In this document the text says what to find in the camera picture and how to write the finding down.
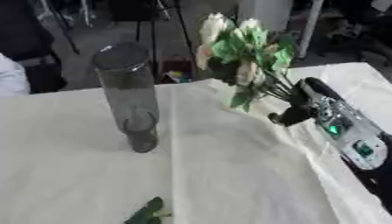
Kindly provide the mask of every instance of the clear glass vase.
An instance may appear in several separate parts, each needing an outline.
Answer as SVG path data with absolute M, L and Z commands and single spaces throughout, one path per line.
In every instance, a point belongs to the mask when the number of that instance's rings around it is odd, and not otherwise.
M 136 152 L 158 145 L 159 120 L 149 52 L 136 43 L 120 43 L 100 50 L 93 57 L 97 72 L 118 129 Z

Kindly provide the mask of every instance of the flower bouquet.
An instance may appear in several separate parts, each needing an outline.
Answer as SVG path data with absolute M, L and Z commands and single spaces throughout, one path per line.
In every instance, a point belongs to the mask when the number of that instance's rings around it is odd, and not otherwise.
M 266 95 L 290 101 L 293 84 L 287 69 L 295 53 L 291 36 L 269 33 L 255 19 L 237 26 L 220 13 L 204 21 L 200 34 L 198 67 L 236 86 L 232 108 L 242 106 L 249 112 L 250 103 Z

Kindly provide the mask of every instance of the white cloth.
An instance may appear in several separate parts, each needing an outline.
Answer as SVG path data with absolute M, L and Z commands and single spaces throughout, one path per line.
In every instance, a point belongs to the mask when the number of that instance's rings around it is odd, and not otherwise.
M 392 133 L 392 87 L 370 66 L 291 76 L 321 77 Z M 101 90 L 0 99 L 0 223 L 122 223 L 158 195 L 181 224 L 391 223 L 312 122 L 284 129 L 266 115 L 288 105 L 247 115 L 226 107 L 232 93 L 215 80 L 157 87 L 148 154 L 131 151 Z
M 290 71 L 295 81 L 306 76 L 319 77 L 392 133 L 392 86 L 369 65 Z M 268 113 L 288 105 L 269 98 L 244 115 L 221 103 L 232 88 L 218 81 L 210 86 L 190 84 L 192 96 L 173 100 L 178 223 L 392 223 L 312 121 L 289 129 L 272 124 Z
M 0 96 L 28 95 L 30 85 L 25 69 L 0 53 Z

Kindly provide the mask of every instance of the tripod leg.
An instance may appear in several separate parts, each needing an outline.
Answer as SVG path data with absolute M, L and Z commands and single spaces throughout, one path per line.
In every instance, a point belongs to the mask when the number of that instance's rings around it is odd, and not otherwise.
M 189 38 L 188 31 L 187 31 L 187 29 L 186 29 L 186 23 L 184 22 L 184 18 L 183 18 L 183 16 L 182 16 L 181 8 L 180 8 L 180 6 L 179 6 L 179 0 L 175 0 L 175 3 L 174 3 L 174 4 L 175 4 L 174 7 L 176 8 L 176 12 L 177 12 L 177 15 L 178 15 L 178 18 L 179 18 L 179 22 L 181 23 L 182 31 L 183 31 L 183 33 L 184 33 L 185 42 L 186 42 L 186 45 L 188 46 L 189 54 L 190 54 L 190 56 L 191 56 L 191 60 L 192 60 L 194 69 L 195 69 L 195 71 L 196 71 L 196 69 L 197 69 L 197 64 L 196 64 L 196 59 L 194 58 L 193 47 L 192 47 L 192 41 L 191 41 L 191 39 Z
M 61 16 L 61 14 L 53 7 L 51 0 L 48 2 L 49 10 L 52 12 L 54 19 L 56 20 L 57 24 L 59 25 L 59 28 L 63 32 L 64 37 L 68 41 L 69 45 L 72 47 L 73 52 L 76 54 L 81 54 L 79 49 L 76 47 L 76 44 L 72 40 L 71 36 L 69 36 L 69 33 L 67 31 L 67 25 L 68 23 L 65 21 L 65 19 Z

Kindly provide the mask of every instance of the floor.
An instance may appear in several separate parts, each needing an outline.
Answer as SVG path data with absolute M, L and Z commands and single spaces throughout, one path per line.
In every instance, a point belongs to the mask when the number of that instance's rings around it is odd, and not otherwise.
M 212 11 L 230 11 L 232 4 L 222 1 L 183 1 L 183 14 L 187 30 L 191 36 L 193 47 L 199 43 L 198 29 L 201 21 Z M 113 24 L 109 15 L 104 10 L 96 12 L 97 19 L 94 20 L 94 27 L 87 28 L 81 16 L 76 15 L 76 22 L 70 31 L 73 40 L 80 49 L 80 55 L 72 52 L 69 44 L 64 39 L 57 24 L 50 18 L 44 24 L 56 38 L 54 44 L 55 51 L 63 61 L 63 76 L 68 85 L 63 90 L 75 90 L 83 88 L 97 88 L 99 81 L 91 66 L 91 58 L 104 46 L 112 45 L 119 41 L 133 41 L 136 37 L 136 24 L 133 22 L 123 22 Z M 143 24 L 141 43 L 151 46 L 151 28 L 148 23 Z M 183 34 L 179 26 L 178 18 L 174 11 L 171 14 L 171 21 L 157 22 L 157 57 L 162 59 L 188 57 L 188 51 L 183 39 Z M 308 67 L 332 63 L 343 63 L 354 61 L 353 57 L 341 54 L 328 54 L 326 57 L 319 57 L 313 53 L 311 47 L 308 56 L 304 60 L 296 63 L 295 67 Z M 388 80 L 392 81 L 392 67 L 384 67 L 382 59 L 374 55 L 366 57 L 372 66 L 378 69 Z

